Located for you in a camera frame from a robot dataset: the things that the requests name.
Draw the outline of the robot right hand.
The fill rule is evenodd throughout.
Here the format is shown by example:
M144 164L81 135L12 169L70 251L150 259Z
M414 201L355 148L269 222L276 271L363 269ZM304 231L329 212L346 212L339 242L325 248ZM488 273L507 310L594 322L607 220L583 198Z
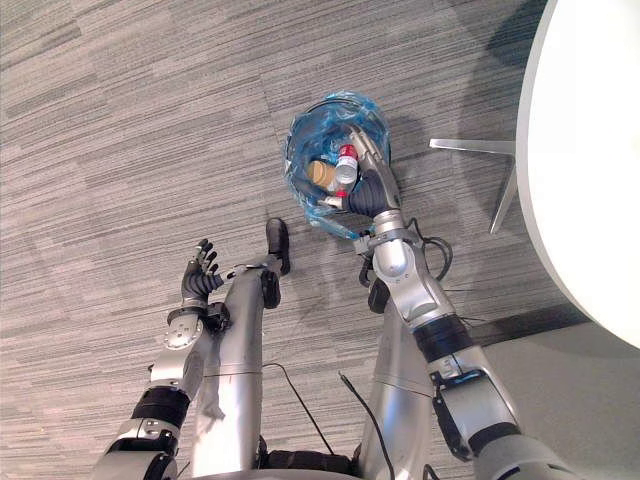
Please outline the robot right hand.
M398 185L382 150L358 126L349 125L349 137L359 155L360 179L346 197L328 195L318 203L371 219L387 211L399 210L401 199Z

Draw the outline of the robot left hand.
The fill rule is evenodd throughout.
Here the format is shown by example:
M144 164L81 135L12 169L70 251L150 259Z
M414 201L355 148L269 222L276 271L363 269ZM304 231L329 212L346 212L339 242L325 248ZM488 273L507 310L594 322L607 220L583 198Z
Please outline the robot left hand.
M195 253L187 262L181 281L181 306L205 309L209 295L223 285L230 284L238 275L237 268L219 272L217 252L204 238L195 246Z

